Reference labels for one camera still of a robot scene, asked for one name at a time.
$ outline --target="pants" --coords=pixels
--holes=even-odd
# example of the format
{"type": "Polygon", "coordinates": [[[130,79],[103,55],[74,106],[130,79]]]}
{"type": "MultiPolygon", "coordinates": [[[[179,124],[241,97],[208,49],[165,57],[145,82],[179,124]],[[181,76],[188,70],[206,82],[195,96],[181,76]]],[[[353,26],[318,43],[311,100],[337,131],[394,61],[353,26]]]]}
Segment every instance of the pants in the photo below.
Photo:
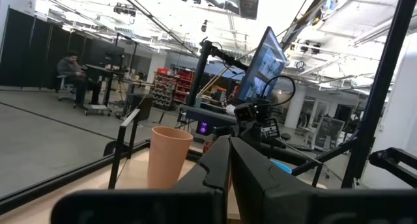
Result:
{"type": "MultiPolygon", "coordinates": [[[[75,88],[77,88],[76,92],[76,104],[82,104],[84,102],[85,91],[86,91],[86,80],[77,78],[70,81],[75,88]]],[[[100,94],[101,86],[91,80],[88,80],[87,83],[87,90],[93,91],[93,97],[91,98],[91,104],[98,104],[98,95],[100,94]]]]}

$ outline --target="office chair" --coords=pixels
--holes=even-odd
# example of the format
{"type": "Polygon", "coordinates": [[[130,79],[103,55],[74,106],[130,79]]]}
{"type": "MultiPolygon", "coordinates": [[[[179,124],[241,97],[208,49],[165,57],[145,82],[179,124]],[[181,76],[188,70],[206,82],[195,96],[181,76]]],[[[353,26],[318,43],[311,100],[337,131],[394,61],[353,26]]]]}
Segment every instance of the office chair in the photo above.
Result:
{"type": "Polygon", "coordinates": [[[62,100],[73,100],[76,99],[76,88],[73,84],[65,84],[65,75],[57,76],[57,78],[61,79],[61,85],[59,86],[58,90],[58,101],[62,100]]]}

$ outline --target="wooden table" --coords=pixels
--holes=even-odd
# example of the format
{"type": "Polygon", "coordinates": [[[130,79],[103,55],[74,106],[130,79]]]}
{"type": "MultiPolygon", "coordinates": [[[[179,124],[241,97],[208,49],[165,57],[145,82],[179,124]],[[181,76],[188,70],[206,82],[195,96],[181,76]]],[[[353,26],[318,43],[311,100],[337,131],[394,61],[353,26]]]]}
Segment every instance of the wooden table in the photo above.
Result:
{"type": "MultiPolygon", "coordinates": [[[[116,184],[116,189],[146,188],[148,158],[149,150],[145,149],[134,154],[132,160],[122,160],[119,166],[120,177],[116,184]]],[[[180,178],[188,173],[194,165],[194,162],[185,161],[182,166],[180,178]]],[[[110,172],[111,166],[107,166],[39,199],[29,202],[0,216],[0,224],[48,224],[52,208],[59,199],[67,194],[83,189],[107,189],[110,172]]],[[[311,181],[303,180],[303,182],[311,184],[311,181]]],[[[227,218],[230,223],[240,223],[240,215],[233,187],[229,192],[227,218]]]]}

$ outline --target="dark shirt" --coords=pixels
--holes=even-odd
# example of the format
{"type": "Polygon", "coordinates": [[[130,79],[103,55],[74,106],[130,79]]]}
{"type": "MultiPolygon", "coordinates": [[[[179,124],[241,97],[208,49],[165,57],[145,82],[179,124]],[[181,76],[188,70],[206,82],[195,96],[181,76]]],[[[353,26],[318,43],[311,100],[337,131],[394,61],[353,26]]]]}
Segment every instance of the dark shirt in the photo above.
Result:
{"type": "Polygon", "coordinates": [[[68,59],[64,58],[58,62],[57,70],[59,75],[65,75],[69,78],[76,78],[76,72],[81,72],[81,67],[77,64],[68,62],[68,59]]]}

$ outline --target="screen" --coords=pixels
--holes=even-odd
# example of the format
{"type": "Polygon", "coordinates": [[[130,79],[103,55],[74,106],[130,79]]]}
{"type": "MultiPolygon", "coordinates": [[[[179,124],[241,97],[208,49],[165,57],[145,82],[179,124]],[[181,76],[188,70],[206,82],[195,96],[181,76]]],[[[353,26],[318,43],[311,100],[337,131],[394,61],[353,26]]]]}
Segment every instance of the screen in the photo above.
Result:
{"type": "Polygon", "coordinates": [[[270,79],[281,74],[285,62],[287,62],[287,58],[276,40],[274,32],[271,27],[266,28],[248,71],[240,84],[237,98],[249,102],[253,98],[268,98],[277,80],[270,82],[264,95],[262,95],[262,91],[270,79]]]}

